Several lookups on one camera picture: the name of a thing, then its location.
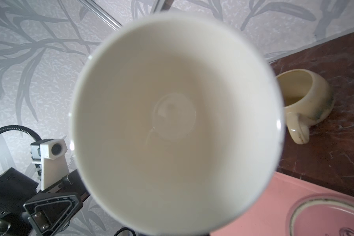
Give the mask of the pink ghost pattern mug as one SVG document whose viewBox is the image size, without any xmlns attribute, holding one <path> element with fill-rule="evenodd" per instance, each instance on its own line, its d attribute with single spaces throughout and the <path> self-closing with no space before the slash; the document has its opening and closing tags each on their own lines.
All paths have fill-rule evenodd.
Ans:
<svg viewBox="0 0 354 236">
<path fill-rule="evenodd" d="M 296 201 L 285 224 L 287 236 L 354 236 L 354 197 L 313 194 Z"/>
</svg>

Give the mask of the cream speckled squat mug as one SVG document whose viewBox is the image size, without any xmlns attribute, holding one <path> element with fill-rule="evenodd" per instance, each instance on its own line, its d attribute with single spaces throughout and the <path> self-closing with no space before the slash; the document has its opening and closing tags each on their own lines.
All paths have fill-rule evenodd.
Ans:
<svg viewBox="0 0 354 236">
<path fill-rule="evenodd" d="M 296 144 L 306 144 L 310 140 L 310 127 L 326 119 L 333 109 L 333 89 L 322 76 L 306 69 L 283 72 L 277 81 L 289 134 Z"/>
</svg>

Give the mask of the white ceramic mug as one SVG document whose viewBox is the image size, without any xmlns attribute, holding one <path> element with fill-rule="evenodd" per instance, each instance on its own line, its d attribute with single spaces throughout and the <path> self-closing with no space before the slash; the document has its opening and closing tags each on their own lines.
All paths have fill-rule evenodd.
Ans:
<svg viewBox="0 0 354 236">
<path fill-rule="evenodd" d="M 285 135 L 271 66 L 229 25 L 166 12 L 107 38 L 76 83 L 70 136 L 96 202 L 148 236 L 201 236 L 269 184 Z"/>
</svg>

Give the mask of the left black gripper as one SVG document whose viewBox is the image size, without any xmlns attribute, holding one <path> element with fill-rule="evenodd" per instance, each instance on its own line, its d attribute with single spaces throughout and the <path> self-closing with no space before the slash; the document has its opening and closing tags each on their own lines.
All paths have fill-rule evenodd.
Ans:
<svg viewBox="0 0 354 236">
<path fill-rule="evenodd" d="M 14 168 L 0 175 L 0 236 L 56 235 L 90 196 L 77 170 L 45 190 Z"/>
</svg>

